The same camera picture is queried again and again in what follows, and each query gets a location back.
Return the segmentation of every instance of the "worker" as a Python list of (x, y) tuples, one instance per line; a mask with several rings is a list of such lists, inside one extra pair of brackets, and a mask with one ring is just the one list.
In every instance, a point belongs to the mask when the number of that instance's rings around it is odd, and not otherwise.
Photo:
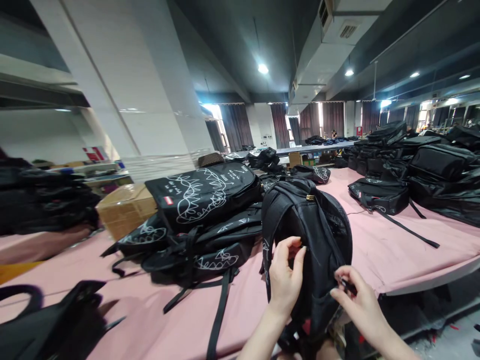
[[(260, 323), (248, 339), (237, 360), (268, 360), (280, 337), (290, 313), (300, 294), (303, 280), (303, 266), (306, 247), (298, 236), (280, 241), (275, 249), (269, 269), (271, 298)], [(289, 258), (294, 257), (293, 269)], [(335, 272), (356, 287), (354, 298), (345, 292), (338, 280), (338, 288), (330, 295), (342, 306), (365, 340), (373, 346), (385, 360), (420, 360), (415, 352), (390, 327), (374, 290), (352, 266), (342, 266)], [(317, 360), (340, 360), (331, 339), (323, 342), (316, 354)]]

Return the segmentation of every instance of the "cardboard box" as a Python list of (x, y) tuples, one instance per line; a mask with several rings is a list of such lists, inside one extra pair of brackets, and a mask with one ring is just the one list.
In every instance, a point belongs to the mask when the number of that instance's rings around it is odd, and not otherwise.
[(96, 206), (105, 228), (116, 241), (157, 212), (157, 204), (145, 184), (122, 185)]

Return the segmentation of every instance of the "hand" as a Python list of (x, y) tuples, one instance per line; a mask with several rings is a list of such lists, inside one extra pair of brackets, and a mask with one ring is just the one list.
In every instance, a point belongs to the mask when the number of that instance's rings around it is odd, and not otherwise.
[[(339, 288), (330, 291), (330, 295), (345, 309), (363, 337), (375, 349), (381, 352), (394, 331), (380, 309), (374, 290), (352, 266), (342, 266), (336, 272)], [(344, 291), (340, 277), (355, 285), (357, 294), (352, 298)]]
[[(300, 294), (303, 280), (304, 257), (307, 248), (300, 248), (298, 236), (291, 236), (278, 243), (269, 269), (271, 298), (268, 306), (286, 318), (292, 312)], [(293, 270), (289, 259), (295, 257)]]

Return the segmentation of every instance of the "curtain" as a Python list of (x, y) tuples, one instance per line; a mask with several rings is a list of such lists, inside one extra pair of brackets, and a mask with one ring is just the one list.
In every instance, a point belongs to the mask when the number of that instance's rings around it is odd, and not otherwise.
[(273, 128), (275, 129), (276, 148), (290, 147), (290, 135), (285, 121), (286, 108), (284, 103), (270, 105)]
[(388, 118), (389, 123), (393, 123), (395, 121), (403, 121), (405, 116), (405, 108), (399, 108), (393, 111), (390, 111), (390, 117)]
[(300, 136), (300, 125), (298, 117), (289, 117), (290, 129), (293, 134), (293, 140), (295, 140), (295, 145), (302, 145), (301, 136)]
[(387, 125), (387, 120), (389, 119), (389, 113), (388, 112), (382, 112), (380, 114), (380, 126), (382, 127), (383, 125)]
[(344, 136), (344, 105), (343, 102), (323, 102), (321, 104), (323, 133), (326, 138), (332, 136), (333, 130), (336, 131), (337, 136)]
[(417, 131), (419, 126), (420, 105), (409, 106), (406, 109), (405, 122), (407, 126), (410, 126), (413, 131)]
[(245, 104), (220, 105), (220, 111), (230, 151), (236, 152), (242, 150), (243, 146), (253, 146)]
[(221, 153), (225, 152), (224, 143), (222, 142), (222, 135), (220, 135), (219, 124), (216, 120), (205, 121), (206, 128), (210, 134), (211, 143), (213, 148)]
[(443, 124), (445, 120), (447, 120), (447, 117), (449, 116), (449, 111), (450, 111), (449, 106), (438, 107), (435, 110), (435, 114), (433, 115), (432, 126), (438, 127), (441, 124)]
[(361, 103), (361, 126), (364, 134), (377, 130), (380, 123), (380, 101), (364, 101)]
[(319, 105), (316, 102), (309, 103), (300, 113), (301, 144), (305, 146), (305, 140), (313, 135), (320, 136)]

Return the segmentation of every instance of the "bag strap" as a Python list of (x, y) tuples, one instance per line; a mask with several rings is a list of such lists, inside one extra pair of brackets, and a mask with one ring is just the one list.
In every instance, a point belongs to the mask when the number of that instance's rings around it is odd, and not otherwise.
[(29, 294), (30, 301), (23, 311), (18, 314), (16, 319), (39, 311), (44, 304), (42, 291), (33, 285), (12, 285), (0, 287), (0, 301), (8, 299), (17, 294)]

